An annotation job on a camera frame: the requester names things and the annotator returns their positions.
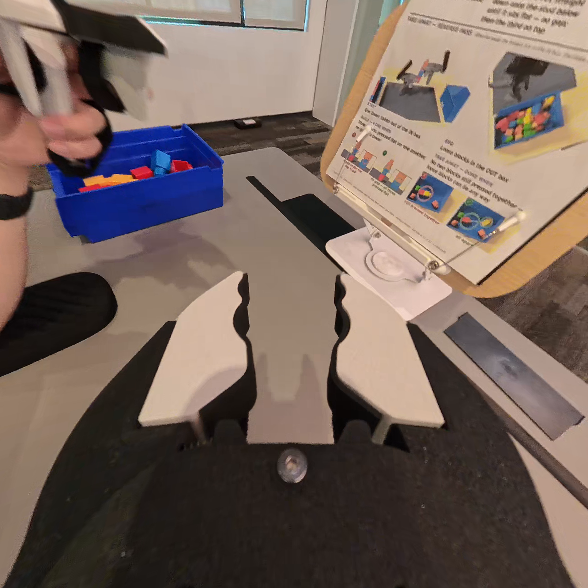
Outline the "black rectangular pad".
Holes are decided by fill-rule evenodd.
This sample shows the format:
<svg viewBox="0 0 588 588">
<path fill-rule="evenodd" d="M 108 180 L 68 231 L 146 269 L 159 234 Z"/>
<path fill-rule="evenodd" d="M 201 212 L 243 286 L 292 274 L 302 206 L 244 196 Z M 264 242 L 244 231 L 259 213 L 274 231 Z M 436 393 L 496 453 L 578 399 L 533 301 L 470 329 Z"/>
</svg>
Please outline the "black rectangular pad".
<svg viewBox="0 0 588 588">
<path fill-rule="evenodd" d="M 469 313 L 445 335 L 550 439 L 581 424 L 584 414 L 561 396 Z"/>
</svg>

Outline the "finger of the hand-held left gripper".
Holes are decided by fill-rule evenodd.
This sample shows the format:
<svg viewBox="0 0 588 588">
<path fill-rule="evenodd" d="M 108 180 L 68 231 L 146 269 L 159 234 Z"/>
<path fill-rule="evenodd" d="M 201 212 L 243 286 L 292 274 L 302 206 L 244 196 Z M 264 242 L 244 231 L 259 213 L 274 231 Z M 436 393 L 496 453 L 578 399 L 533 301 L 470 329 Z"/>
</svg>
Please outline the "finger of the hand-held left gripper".
<svg viewBox="0 0 588 588">
<path fill-rule="evenodd" d="M 100 11 L 67 1 L 1 1 L 1 18 L 76 40 L 166 55 L 165 42 L 135 15 Z"/>
<path fill-rule="evenodd" d="M 120 99 L 123 110 L 144 121 L 148 115 L 150 56 L 104 56 L 104 77 Z"/>
</svg>

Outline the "black oval pad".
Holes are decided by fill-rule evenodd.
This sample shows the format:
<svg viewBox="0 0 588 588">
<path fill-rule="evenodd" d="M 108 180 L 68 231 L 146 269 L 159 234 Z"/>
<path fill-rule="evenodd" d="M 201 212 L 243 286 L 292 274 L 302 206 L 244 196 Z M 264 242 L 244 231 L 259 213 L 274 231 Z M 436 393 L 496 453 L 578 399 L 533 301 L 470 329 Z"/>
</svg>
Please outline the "black oval pad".
<svg viewBox="0 0 588 588">
<path fill-rule="evenodd" d="M 117 310 L 110 284 L 95 273 L 72 273 L 28 286 L 1 330 L 1 376 L 97 334 Z"/>
</svg>

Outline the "person's left hand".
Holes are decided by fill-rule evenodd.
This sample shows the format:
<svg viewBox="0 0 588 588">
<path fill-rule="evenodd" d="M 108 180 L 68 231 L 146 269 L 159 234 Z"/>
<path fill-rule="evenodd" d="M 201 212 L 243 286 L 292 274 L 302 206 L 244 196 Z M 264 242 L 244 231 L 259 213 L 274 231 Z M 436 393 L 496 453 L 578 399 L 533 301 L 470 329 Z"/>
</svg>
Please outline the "person's left hand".
<svg viewBox="0 0 588 588">
<path fill-rule="evenodd" d="M 97 134 L 107 120 L 84 102 L 81 86 L 72 87 L 74 113 L 35 118 L 21 101 L 1 95 L 1 193 L 20 196 L 28 188 L 29 168 L 49 162 L 48 151 L 67 159 L 89 159 L 101 149 Z"/>
</svg>

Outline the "person's left forearm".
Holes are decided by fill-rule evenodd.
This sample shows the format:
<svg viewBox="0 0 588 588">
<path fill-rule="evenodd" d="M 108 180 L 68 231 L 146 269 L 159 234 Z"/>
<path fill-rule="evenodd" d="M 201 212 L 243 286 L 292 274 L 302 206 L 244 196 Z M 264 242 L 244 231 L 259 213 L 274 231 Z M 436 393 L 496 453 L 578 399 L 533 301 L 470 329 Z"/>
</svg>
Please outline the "person's left forearm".
<svg viewBox="0 0 588 588">
<path fill-rule="evenodd" d="M 22 298 L 28 267 L 27 220 L 1 221 L 1 330 Z"/>
</svg>

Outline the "black wristband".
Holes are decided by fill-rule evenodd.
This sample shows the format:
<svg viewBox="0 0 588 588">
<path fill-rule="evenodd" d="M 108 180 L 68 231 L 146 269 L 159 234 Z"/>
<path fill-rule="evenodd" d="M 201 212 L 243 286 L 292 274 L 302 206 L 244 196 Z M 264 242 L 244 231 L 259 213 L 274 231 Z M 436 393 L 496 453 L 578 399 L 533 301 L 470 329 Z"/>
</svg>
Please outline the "black wristband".
<svg viewBox="0 0 588 588">
<path fill-rule="evenodd" d="M 1 194 L 1 221 L 25 217 L 32 205 L 33 195 L 32 187 L 28 187 L 25 193 L 18 196 Z"/>
</svg>

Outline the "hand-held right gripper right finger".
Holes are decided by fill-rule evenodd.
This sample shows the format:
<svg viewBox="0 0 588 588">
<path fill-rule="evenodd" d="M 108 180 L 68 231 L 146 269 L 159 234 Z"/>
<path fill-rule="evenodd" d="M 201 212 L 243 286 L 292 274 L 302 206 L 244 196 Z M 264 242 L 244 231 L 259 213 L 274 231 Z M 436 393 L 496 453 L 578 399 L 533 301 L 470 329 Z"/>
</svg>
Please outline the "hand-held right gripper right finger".
<svg viewBox="0 0 588 588">
<path fill-rule="evenodd" d="M 444 416 L 403 317 L 346 273 L 336 279 L 335 307 L 341 331 L 330 372 L 376 416 L 372 441 L 384 442 L 397 425 L 442 428 Z"/>
</svg>

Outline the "white framed window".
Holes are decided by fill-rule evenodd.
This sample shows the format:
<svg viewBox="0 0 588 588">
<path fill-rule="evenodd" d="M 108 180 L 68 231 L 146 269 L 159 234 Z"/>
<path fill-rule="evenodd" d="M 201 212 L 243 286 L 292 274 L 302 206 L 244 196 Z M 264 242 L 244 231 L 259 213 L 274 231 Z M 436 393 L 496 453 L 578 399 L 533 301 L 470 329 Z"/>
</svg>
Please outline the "white framed window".
<svg viewBox="0 0 588 588">
<path fill-rule="evenodd" d="M 307 29 L 310 1 L 138 1 L 149 24 Z"/>
</svg>

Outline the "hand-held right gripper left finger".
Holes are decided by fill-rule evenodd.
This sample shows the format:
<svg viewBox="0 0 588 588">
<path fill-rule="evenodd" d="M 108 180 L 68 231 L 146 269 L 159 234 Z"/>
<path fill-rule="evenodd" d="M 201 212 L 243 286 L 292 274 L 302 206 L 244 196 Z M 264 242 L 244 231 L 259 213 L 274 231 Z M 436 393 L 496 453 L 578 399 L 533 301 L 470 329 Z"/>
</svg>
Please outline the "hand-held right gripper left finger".
<svg viewBox="0 0 588 588">
<path fill-rule="evenodd" d="M 139 413 L 141 426 L 189 423 L 198 437 L 211 437 L 218 422 L 233 419 L 247 432 L 256 401 L 248 305 L 248 276 L 237 271 L 181 312 Z"/>
</svg>

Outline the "blue plastic bin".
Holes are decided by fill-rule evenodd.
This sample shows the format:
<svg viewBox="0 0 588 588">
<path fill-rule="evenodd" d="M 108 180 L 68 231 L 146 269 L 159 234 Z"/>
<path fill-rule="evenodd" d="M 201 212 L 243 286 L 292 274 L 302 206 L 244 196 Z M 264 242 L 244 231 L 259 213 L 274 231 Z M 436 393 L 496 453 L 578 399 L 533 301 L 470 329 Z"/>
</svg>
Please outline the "blue plastic bin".
<svg viewBox="0 0 588 588">
<path fill-rule="evenodd" d="M 172 160 L 188 161 L 193 169 L 80 193 L 84 179 L 66 176 L 54 164 L 47 166 L 56 206 L 70 236 L 95 243 L 223 206 L 224 162 L 188 125 L 115 132 L 91 176 L 151 168 L 156 149 Z"/>
</svg>

